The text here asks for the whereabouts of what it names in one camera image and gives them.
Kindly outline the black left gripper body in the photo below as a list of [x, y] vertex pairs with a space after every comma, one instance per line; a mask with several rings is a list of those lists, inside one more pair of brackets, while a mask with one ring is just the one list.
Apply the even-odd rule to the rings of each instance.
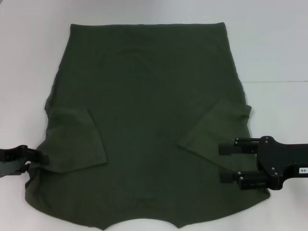
[[17, 176], [28, 172], [29, 148], [19, 145], [11, 149], [0, 150], [0, 177]]

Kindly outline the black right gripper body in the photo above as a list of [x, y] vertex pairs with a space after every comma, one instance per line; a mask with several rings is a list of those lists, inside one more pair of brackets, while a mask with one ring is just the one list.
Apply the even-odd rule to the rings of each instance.
[[257, 162], [266, 175], [266, 188], [280, 190], [288, 179], [308, 177], [308, 145], [283, 144], [263, 136], [258, 142]]

